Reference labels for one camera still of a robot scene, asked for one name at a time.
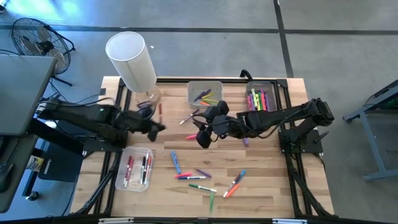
orange marker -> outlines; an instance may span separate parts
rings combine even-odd
[[[231,196],[232,193],[233,193],[236,189],[238,189],[238,187],[239,187],[239,184],[236,184],[236,185],[228,192],[228,194],[226,195],[226,197]]]

purple marker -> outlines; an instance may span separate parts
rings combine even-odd
[[[256,110],[256,107],[254,106],[254,98],[253,98],[253,94],[250,94],[250,100],[252,101],[252,104],[251,104],[251,109],[252,110]]]
[[[206,96],[207,94],[209,94],[211,92],[211,89],[207,90],[207,91],[203,91],[202,93],[199,94],[198,97],[195,98],[194,102],[198,101],[199,99],[201,99],[203,96]]]
[[[244,144],[244,146],[249,146],[249,140],[247,139],[247,138],[244,138],[243,139],[243,144]]]
[[[211,175],[210,175],[209,173],[207,173],[207,172],[205,172],[205,171],[203,171],[203,170],[200,170],[200,169],[195,169],[195,170],[198,171],[199,173],[201,173],[201,174],[203,174],[203,175],[205,175],[205,176],[211,178]]]
[[[271,108],[269,108],[269,101],[268,101],[268,95],[267,92],[264,93],[264,96],[266,98],[266,106],[267,106],[267,110],[271,112]]]

fan guard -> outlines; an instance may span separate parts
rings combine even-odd
[[[11,29],[11,38],[21,55],[55,57],[55,74],[64,73],[68,69],[70,52],[75,50],[70,40],[37,19],[21,18],[15,21]],[[72,49],[68,48],[64,40],[72,44]]]

yellow marker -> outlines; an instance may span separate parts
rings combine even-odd
[[[260,108],[260,101],[259,101],[259,95],[256,94],[256,100],[255,102],[257,103],[257,110],[261,110]]]
[[[251,89],[251,94],[253,95],[254,106],[259,107],[259,105],[257,104],[257,100],[256,100],[256,92],[254,91],[253,88]]]
[[[202,101],[217,103],[218,100],[211,100],[211,99],[201,99]]]
[[[213,96],[213,95],[214,95],[214,93],[207,94],[206,96],[203,96],[202,99],[208,98],[208,97]]]

green marker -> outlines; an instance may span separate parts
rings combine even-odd
[[[258,93],[257,96],[259,96],[259,104],[260,104],[260,110],[263,110],[262,108],[262,103],[261,103],[261,93]]]
[[[210,213],[213,211],[214,193],[210,194]]]
[[[199,185],[196,185],[196,184],[189,184],[189,186],[190,187],[194,187],[194,188],[198,188],[198,189],[202,189],[202,190],[207,190],[207,191],[210,191],[210,192],[217,192],[217,190],[215,190],[215,189],[208,189],[207,187],[202,187],[202,186],[199,186]]]

